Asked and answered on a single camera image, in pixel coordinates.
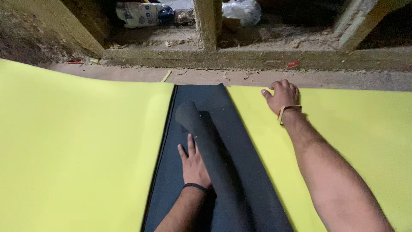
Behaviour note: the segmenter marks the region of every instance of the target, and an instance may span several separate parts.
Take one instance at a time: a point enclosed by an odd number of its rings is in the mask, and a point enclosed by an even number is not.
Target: gold bracelet
[[[290,108],[294,108],[294,109],[297,109],[297,110],[299,110],[300,112],[302,112],[302,105],[282,106],[282,107],[281,107],[281,110],[280,110],[280,113],[279,113],[279,117],[278,117],[279,125],[283,125],[283,124],[282,124],[283,112],[284,112],[286,109],[290,109]]]

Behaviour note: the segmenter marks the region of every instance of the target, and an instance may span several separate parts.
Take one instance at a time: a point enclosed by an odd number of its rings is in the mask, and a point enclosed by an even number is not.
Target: yellow foam sheet
[[[294,229],[326,231],[292,142],[260,87],[227,88]],[[303,112],[359,172],[398,232],[412,231],[412,92],[301,89]]]
[[[139,231],[172,90],[0,59],[0,231]]]

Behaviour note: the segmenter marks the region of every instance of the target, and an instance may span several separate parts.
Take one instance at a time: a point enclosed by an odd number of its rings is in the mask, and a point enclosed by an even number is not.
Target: white plastic bag
[[[125,21],[124,27],[155,26],[160,23],[158,13],[168,5],[161,3],[117,2],[116,13]]]
[[[256,25],[262,10],[256,0],[237,0],[222,3],[223,17],[231,19],[240,19],[242,26]]]

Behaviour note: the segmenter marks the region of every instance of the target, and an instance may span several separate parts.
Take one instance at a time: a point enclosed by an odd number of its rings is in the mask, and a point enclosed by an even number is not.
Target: trash
[[[166,7],[159,11],[157,18],[160,20],[161,24],[173,23],[175,19],[175,12],[171,7]]]
[[[193,9],[178,9],[175,11],[175,24],[179,26],[193,26],[195,23]]]
[[[161,3],[117,2],[116,13],[126,22],[126,28],[156,26],[160,23],[159,12],[168,7]]]
[[[100,60],[99,59],[90,59],[90,62],[98,64],[100,62]]]
[[[293,67],[297,67],[297,60],[288,63],[288,68],[293,68]]]
[[[262,10],[256,0],[230,0],[222,3],[223,17],[240,19],[242,26],[253,26],[260,21]]]

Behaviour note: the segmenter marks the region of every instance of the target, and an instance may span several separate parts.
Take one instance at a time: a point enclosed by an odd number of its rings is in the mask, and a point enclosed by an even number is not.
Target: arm
[[[199,149],[193,141],[191,134],[187,136],[189,156],[182,145],[178,145],[183,164],[183,180],[185,184],[194,183],[207,189],[212,188],[209,174],[203,163]],[[183,232],[190,231],[194,226],[200,208],[206,198],[206,194],[196,187],[185,187],[172,209],[157,226],[156,232]]]
[[[299,103],[299,90],[287,80],[272,83],[274,96],[262,90],[270,109]],[[313,205],[328,231],[393,231],[373,193],[355,169],[295,109],[282,122]]]

